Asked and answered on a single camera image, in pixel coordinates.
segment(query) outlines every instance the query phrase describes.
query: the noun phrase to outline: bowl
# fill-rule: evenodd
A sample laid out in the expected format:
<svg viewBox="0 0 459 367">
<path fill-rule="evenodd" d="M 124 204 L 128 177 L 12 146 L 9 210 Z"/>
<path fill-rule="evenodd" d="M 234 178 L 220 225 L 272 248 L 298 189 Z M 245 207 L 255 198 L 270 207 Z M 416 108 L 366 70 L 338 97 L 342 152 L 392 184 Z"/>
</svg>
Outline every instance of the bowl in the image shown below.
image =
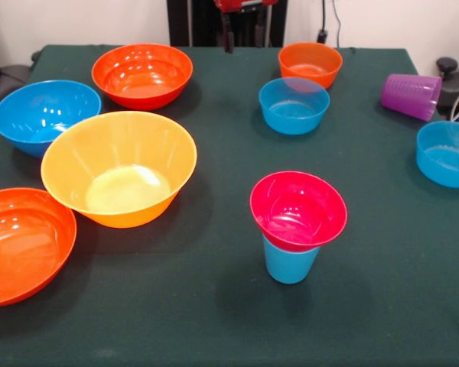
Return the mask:
<svg viewBox="0 0 459 367">
<path fill-rule="evenodd" d="M 109 227 L 160 216 L 196 165 L 194 140 L 178 123 L 150 112 L 87 119 L 47 149 L 41 176 L 60 203 Z"/>
<path fill-rule="evenodd" d="M 342 67 L 343 58 L 334 48 L 315 42 L 289 44 L 278 53 L 282 76 L 296 76 L 328 88 Z"/>
<path fill-rule="evenodd" d="M 281 78 L 265 84 L 259 94 L 265 122 L 287 135 L 314 130 L 330 105 L 325 88 L 302 78 Z"/>
<path fill-rule="evenodd" d="M 459 122 L 425 125 L 416 138 L 416 163 L 437 184 L 459 188 Z"/>
<path fill-rule="evenodd" d="M 347 207 L 325 180 L 298 171 L 281 171 L 253 187 L 250 209 L 274 246 L 304 252 L 326 245 L 342 233 Z"/>
<path fill-rule="evenodd" d="M 98 115 L 100 97 L 85 84 L 49 80 L 23 86 L 0 102 L 0 135 L 17 149 L 41 158 L 71 125 Z"/>
<path fill-rule="evenodd" d="M 128 109 L 160 109 L 176 99 L 192 75 L 192 61 L 164 44 L 130 44 L 103 54 L 93 65 L 93 82 Z"/>
<path fill-rule="evenodd" d="M 0 306 L 45 287 L 68 259 L 76 235 L 73 212 L 46 191 L 0 190 Z"/>
</svg>

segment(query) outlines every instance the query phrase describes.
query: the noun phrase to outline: table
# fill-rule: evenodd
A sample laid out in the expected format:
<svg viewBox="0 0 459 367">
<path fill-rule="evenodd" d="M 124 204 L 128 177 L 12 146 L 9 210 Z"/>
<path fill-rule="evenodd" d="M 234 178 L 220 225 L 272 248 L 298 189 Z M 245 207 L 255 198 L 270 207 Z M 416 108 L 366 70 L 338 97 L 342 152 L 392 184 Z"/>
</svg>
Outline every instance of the table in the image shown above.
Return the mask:
<svg viewBox="0 0 459 367">
<path fill-rule="evenodd" d="M 111 46 L 47 46 L 30 82 L 92 85 Z M 459 190 L 415 166 L 420 121 L 379 104 L 404 50 L 342 49 L 331 104 L 309 135 L 262 120 L 258 92 L 277 49 L 184 49 L 194 75 L 159 110 L 194 137 L 197 169 L 156 221 L 109 229 L 82 216 L 57 278 L 0 308 L 0 366 L 459 365 Z M 104 111 L 120 109 L 104 99 Z M 42 187 L 40 162 L 0 139 L 0 188 Z M 279 170 L 316 174 L 349 222 L 308 278 L 265 271 L 249 194 Z"/>
</svg>

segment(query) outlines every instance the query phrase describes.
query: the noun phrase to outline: orange bowl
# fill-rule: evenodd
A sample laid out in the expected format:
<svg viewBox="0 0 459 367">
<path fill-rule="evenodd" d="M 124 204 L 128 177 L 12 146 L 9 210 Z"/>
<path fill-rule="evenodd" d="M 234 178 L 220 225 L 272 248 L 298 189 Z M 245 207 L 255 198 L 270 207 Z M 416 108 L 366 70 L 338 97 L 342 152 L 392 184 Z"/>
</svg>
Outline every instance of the orange bowl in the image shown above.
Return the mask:
<svg viewBox="0 0 459 367">
<path fill-rule="evenodd" d="M 43 190 L 0 190 L 0 306 L 46 286 L 71 253 L 73 212 Z"/>
<path fill-rule="evenodd" d="M 135 227 L 160 216 L 194 172 L 194 140 L 150 112 L 83 120 L 46 150 L 41 176 L 56 200 L 104 226 Z"/>
<path fill-rule="evenodd" d="M 315 42 L 289 44 L 278 53 L 282 76 L 305 78 L 328 88 L 342 67 L 343 58 L 334 48 Z"/>
<path fill-rule="evenodd" d="M 150 111 L 166 106 L 184 90 L 192 61 L 164 44 L 130 44 L 103 54 L 92 68 L 93 82 L 114 102 Z"/>
</svg>

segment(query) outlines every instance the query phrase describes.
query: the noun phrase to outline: purple cup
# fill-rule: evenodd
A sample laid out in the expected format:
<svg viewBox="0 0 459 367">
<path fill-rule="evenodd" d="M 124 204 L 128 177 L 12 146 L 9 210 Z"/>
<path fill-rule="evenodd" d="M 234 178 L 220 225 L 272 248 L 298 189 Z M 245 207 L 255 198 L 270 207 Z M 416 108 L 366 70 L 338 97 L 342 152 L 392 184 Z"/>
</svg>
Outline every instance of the purple cup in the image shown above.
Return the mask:
<svg viewBox="0 0 459 367">
<path fill-rule="evenodd" d="M 388 109 L 429 121 L 441 87 L 439 76 L 391 74 L 382 88 L 381 103 Z"/>
</svg>

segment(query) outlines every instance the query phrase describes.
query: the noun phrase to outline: white wall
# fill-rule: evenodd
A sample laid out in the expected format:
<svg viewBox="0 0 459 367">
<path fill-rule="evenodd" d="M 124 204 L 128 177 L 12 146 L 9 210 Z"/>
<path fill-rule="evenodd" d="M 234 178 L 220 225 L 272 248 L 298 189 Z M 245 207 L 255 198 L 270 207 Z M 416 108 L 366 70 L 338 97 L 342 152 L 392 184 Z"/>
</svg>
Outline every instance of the white wall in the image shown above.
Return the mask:
<svg viewBox="0 0 459 367">
<path fill-rule="evenodd" d="M 327 43 L 337 22 L 327 4 Z M 459 61 L 459 0 L 336 0 L 340 46 L 405 47 L 420 73 Z M 285 43 L 315 41 L 321 0 L 289 0 Z M 30 63 L 46 44 L 169 44 L 166 0 L 0 0 L 0 65 Z"/>
<path fill-rule="evenodd" d="M 137 42 L 170 43 L 165 0 L 0 0 L 1 66 L 46 44 Z"/>
<path fill-rule="evenodd" d="M 435 60 L 459 61 L 459 0 L 336 0 L 341 47 L 406 48 L 418 72 L 436 74 Z M 326 0 L 328 39 L 336 46 L 337 21 Z M 321 0 L 289 0 L 285 43 L 315 41 Z"/>
</svg>

